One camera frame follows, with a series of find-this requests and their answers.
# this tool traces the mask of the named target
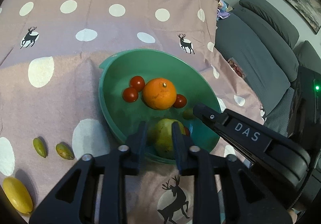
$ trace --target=green bowl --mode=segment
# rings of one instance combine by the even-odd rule
[[[217,144],[219,136],[201,120],[184,120],[182,117],[185,109],[192,108],[198,102],[220,112],[212,88],[195,69],[182,60],[156,50],[135,49],[110,56],[99,68],[104,69],[99,81],[99,102],[113,135],[121,144],[125,143],[128,135],[137,131],[141,121],[151,122],[161,118],[179,120],[190,130],[195,145],[208,152]],[[177,93],[187,98],[187,105],[181,109],[171,107],[157,111],[144,104],[141,93],[136,102],[125,102],[122,92],[136,75],[142,76],[146,83],[158,77],[170,80]],[[145,154],[152,161],[175,164],[175,160],[158,156],[153,146],[148,146]]]

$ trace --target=orange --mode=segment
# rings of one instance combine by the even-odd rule
[[[145,85],[142,97],[150,108],[166,110],[176,101],[176,89],[171,81],[155,78]]]

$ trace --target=red tomato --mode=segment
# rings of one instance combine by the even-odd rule
[[[135,88],[138,92],[142,91],[142,89],[145,86],[145,81],[144,78],[142,78],[139,75],[134,76],[130,82],[129,82],[129,86],[132,88]]]
[[[184,95],[178,94],[176,96],[176,101],[173,104],[175,108],[183,108],[187,104],[187,99]]]
[[[123,91],[123,99],[128,102],[132,103],[138,99],[138,92],[135,88],[128,87]]]
[[[185,135],[186,136],[190,136],[191,135],[189,129],[186,126],[184,126],[184,130],[185,130]]]

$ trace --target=screw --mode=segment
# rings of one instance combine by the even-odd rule
[[[189,147],[189,150],[190,150],[191,152],[199,152],[199,151],[201,150],[201,148],[199,148],[199,147],[196,146],[196,145],[193,145],[193,146]]]
[[[237,160],[237,157],[234,154],[227,155],[227,159],[231,162],[234,162]]]
[[[128,151],[129,147],[127,145],[121,145],[121,146],[118,147],[118,150],[120,150],[120,151]]]
[[[84,154],[81,159],[83,161],[90,161],[92,159],[92,155],[91,154]]]

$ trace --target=plastic package of red food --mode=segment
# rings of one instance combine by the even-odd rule
[[[246,77],[246,74],[243,72],[243,69],[239,66],[239,64],[235,61],[234,58],[230,58],[229,60],[227,60],[227,62],[239,77],[241,77],[242,79]]]

